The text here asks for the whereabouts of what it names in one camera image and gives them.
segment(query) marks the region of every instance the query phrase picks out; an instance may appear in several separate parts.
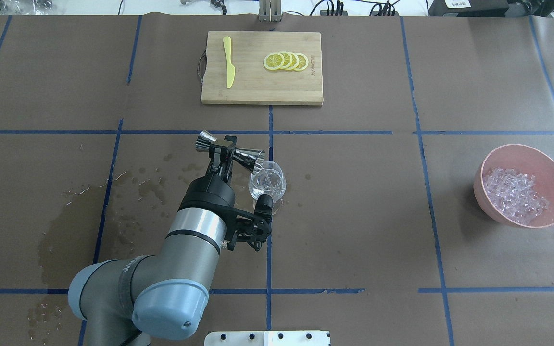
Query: black device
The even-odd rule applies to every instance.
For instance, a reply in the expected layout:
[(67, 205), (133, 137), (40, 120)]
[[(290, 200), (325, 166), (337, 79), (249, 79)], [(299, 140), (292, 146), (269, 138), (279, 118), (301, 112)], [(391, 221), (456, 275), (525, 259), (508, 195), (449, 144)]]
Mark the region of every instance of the black device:
[(469, 0), (470, 7), (450, 8), (466, 4), (465, 0), (434, 0), (429, 15), (434, 17), (505, 17), (508, 0)]

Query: water droplet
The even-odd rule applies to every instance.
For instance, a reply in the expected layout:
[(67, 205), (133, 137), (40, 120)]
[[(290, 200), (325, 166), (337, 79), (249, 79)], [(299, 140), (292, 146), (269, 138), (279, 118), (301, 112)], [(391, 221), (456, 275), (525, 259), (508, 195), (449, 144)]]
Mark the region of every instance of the water droplet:
[(121, 179), (121, 177), (123, 177), (123, 175), (126, 175), (126, 174), (127, 174), (127, 171), (121, 173), (118, 177), (114, 178), (114, 181)]

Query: clear glass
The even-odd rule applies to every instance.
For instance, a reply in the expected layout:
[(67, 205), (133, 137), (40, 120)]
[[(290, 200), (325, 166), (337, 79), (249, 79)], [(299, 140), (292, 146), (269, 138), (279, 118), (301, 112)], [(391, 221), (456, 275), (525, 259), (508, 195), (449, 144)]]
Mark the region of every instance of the clear glass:
[(277, 202), (285, 192), (286, 178), (276, 162), (264, 161), (258, 173), (249, 175), (249, 193), (256, 201), (266, 193), (271, 195), (273, 202)]

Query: table surface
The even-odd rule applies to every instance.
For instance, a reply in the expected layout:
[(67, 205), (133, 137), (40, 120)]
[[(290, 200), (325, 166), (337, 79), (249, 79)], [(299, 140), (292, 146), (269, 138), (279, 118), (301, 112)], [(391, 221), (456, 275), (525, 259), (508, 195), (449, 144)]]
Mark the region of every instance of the table surface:
[[(151, 12), (187, 15), (220, 15), (222, 10), (209, 4), (209, 0), (187, 0), (183, 5), (179, 0), (124, 0), (121, 6), (123, 15), (141, 15)], [(309, 15), (318, 0), (281, 0), (282, 11), (297, 11)], [(343, 0), (348, 15), (367, 16), (373, 4), (371, 0)], [(65, 15), (113, 15), (119, 11), (119, 0), (53, 0), (55, 13)], [(257, 14), (257, 0), (225, 0), (228, 14)], [(318, 6), (314, 15), (325, 9), (327, 5)], [(427, 15), (425, 0), (401, 0), (395, 5), (398, 13), (405, 17)]]
[[(202, 105), (207, 31), (271, 29), (321, 32), (325, 104)], [(0, 17), (0, 345), (82, 344), (71, 279), (160, 250), (202, 129), (265, 149), (288, 190), (262, 251), (222, 253), (198, 332), (152, 345), (554, 344), (554, 226), (500, 225), (471, 188), (499, 145), (554, 159), (554, 20), (153, 13)]]

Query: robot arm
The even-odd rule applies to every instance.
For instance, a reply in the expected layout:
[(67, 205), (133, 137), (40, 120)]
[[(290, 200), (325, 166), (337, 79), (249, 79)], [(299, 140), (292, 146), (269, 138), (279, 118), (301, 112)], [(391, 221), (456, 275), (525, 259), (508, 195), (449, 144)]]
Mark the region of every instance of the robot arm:
[(148, 335), (183, 340), (196, 332), (222, 247), (244, 241), (256, 251), (271, 234), (273, 200), (261, 195), (252, 213), (233, 208), (229, 186), (233, 160), (249, 171), (264, 151), (236, 148), (237, 138), (218, 140), (202, 131), (196, 150), (209, 153), (204, 177), (189, 185), (160, 253), (109, 260), (81, 270), (68, 303), (87, 321), (89, 346), (146, 346)]

